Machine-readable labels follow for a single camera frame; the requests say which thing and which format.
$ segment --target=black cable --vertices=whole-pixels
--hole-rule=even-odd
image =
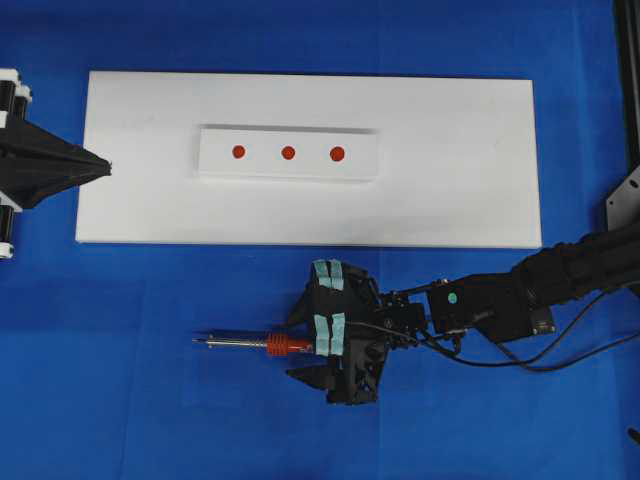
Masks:
[[[420,342],[418,340],[416,340],[415,338],[413,338],[410,335],[405,335],[404,333],[400,333],[400,332],[396,332],[395,330],[391,330],[390,328],[384,328],[384,327],[379,327],[378,325],[372,325],[370,323],[364,323],[364,322],[345,322],[347,325],[355,325],[357,327],[366,327],[366,328],[370,328],[372,330],[379,330],[381,332],[385,332],[385,333],[389,333],[391,335],[395,335],[396,337],[402,337],[405,340],[408,340],[409,342],[415,344],[415,345],[419,345]]]
[[[555,372],[557,370],[562,370],[563,368],[567,368],[570,367],[571,365],[575,365],[578,362],[581,362],[582,360],[586,360],[589,357],[592,357],[594,355],[597,355],[598,353],[602,353],[606,350],[609,350],[611,348],[617,347],[618,345],[622,345],[623,343],[626,342],[630,342],[631,340],[634,340],[636,338],[640,337],[640,332],[636,332],[636,333],[632,333],[631,335],[628,335],[626,337],[623,337],[619,340],[616,340],[615,342],[611,342],[608,343],[606,345],[603,345],[602,347],[598,347],[594,350],[591,350],[590,352],[584,353],[582,355],[579,355],[576,358],[573,358],[571,360],[567,360],[566,362],[562,362],[562,363],[558,363],[556,365],[548,365],[548,366],[541,366],[541,367],[536,367],[536,366],[529,366],[529,365],[523,365],[520,364],[519,366],[530,371],[530,372],[536,372],[536,373],[543,373],[543,372]],[[496,346],[506,355],[508,356],[510,359],[517,361],[518,357],[516,357],[511,350],[509,350],[507,347],[505,347],[504,345],[500,344],[500,343],[496,343]]]

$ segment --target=blue table surface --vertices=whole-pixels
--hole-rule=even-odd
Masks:
[[[528,78],[545,245],[602,228],[627,171],[610,1],[58,3],[5,2],[0,65],[33,87],[29,119],[72,142],[92,69]],[[544,375],[394,352],[380,401],[355,408],[286,377],[294,360],[190,344],[194,330],[279,323],[316,258],[391,289],[504,271],[531,251],[79,245],[77,199],[20,215],[0,268],[0,478],[637,476],[640,343]],[[559,326],[584,303],[555,308]],[[550,361],[637,329],[639,311],[615,294]],[[477,334],[464,354],[501,359]]]

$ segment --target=screwdriver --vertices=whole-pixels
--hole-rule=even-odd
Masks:
[[[310,340],[290,338],[286,333],[229,332],[218,330],[207,338],[194,338],[193,343],[214,347],[266,348],[272,357],[283,357],[289,353],[313,353]]]

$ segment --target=white panel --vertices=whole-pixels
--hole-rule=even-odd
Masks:
[[[201,176],[203,129],[292,127],[374,132],[377,176]],[[81,188],[83,242],[541,243],[527,80],[92,72],[85,148],[113,176]]]
[[[378,175],[378,145],[367,133],[204,128],[199,171],[204,177],[366,182]]]

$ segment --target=red circle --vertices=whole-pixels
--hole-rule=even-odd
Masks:
[[[244,157],[246,150],[242,145],[236,145],[235,147],[233,147],[233,150],[231,152],[233,153],[233,156],[235,158],[242,158]]]
[[[331,152],[329,152],[331,156],[331,160],[334,162],[340,162],[344,159],[344,148],[342,147],[333,147]]]
[[[296,156],[296,149],[293,148],[291,145],[287,145],[282,149],[282,156],[284,157],[285,160],[291,160],[293,157]]]

